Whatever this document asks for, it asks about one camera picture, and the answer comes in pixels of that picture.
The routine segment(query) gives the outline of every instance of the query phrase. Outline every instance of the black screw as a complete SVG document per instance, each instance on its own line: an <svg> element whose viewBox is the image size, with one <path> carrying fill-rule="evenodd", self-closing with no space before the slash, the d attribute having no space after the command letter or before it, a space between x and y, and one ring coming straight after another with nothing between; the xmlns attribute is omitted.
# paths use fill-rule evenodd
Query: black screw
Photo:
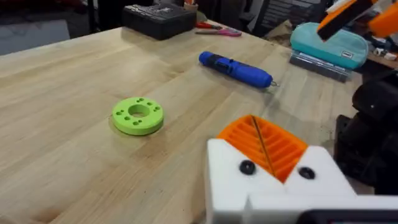
<svg viewBox="0 0 398 224"><path fill-rule="evenodd" d="M315 172L314 172L311 168L309 168L309 167L301 167L301 168L298 170L298 173L299 173L302 177L304 177L304 178L306 178L306 179L308 179L308 180L313 180L313 179L315 179Z"/></svg>
<svg viewBox="0 0 398 224"><path fill-rule="evenodd" d="M239 166L239 170L246 175L253 175L256 171L256 165L250 160L244 160Z"/></svg>

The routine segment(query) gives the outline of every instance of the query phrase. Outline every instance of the white plastic part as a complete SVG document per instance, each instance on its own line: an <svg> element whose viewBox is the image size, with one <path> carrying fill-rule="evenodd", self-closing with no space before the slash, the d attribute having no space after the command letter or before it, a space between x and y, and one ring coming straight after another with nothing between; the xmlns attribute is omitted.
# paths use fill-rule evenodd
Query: white plastic part
<svg viewBox="0 0 398 224"><path fill-rule="evenodd" d="M207 224L289 224L310 209L398 210L398 197L357 196L322 147L308 147L285 184L257 165L254 175L241 173L248 158L225 140L210 139L207 153ZM298 173L304 166L314 179Z"/></svg>
<svg viewBox="0 0 398 224"><path fill-rule="evenodd" d="M252 194L244 211L245 224L294 224L299 216L313 209L396 210L397 197L383 196L295 196Z"/></svg>
<svg viewBox="0 0 398 224"><path fill-rule="evenodd" d="M249 193L284 194L283 184L256 165L254 175L239 171L248 158L222 139L207 142L207 224L240 223Z"/></svg>
<svg viewBox="0 0 398 224"><path fill-rule="evenodd" d="M315 173L313 180L307 180L299 174L299 169L311 168ZM304 152L284 184L290 195L329 195L355 196L346 177L340 171L329 152L318 146L310 146Z"/></svg>

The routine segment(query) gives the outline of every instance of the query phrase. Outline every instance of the green ring hole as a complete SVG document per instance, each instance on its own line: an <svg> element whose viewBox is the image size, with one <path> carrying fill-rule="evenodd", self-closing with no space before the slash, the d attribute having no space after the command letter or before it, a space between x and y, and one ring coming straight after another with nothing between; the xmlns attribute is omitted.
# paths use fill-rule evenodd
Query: green ring hole
<svg viewBox="0 0 398 224"><path fill-rule="evenodd" d="M129 114L136 118L143 118L145 116L148 116L149 113L149 108L144 105L132 105L129 107Z"/></svg>

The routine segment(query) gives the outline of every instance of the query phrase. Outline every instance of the floor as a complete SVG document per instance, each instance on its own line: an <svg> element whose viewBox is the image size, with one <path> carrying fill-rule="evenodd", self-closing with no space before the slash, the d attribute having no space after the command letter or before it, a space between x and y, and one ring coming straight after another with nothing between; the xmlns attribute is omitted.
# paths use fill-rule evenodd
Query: floor
<svg viewBox="0 0 398 224"><path fill-rule="evenodd" d="M85 7L79 11L0 11L0 55L90 34Z"/></svg>

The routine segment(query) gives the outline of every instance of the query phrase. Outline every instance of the green 3d printed ring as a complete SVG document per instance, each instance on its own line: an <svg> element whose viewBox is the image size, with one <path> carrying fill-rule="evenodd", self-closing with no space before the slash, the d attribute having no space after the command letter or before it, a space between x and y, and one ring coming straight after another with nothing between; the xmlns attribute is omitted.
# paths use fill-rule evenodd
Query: green 3d printed ring
<svg viewBox="0 0 398 224"><path fill-rule="evenodd" d="M116 128L126 134L142 136L154 133L163 125L163 109L153 100L143 97L120 101L112 110Z"/></svg>

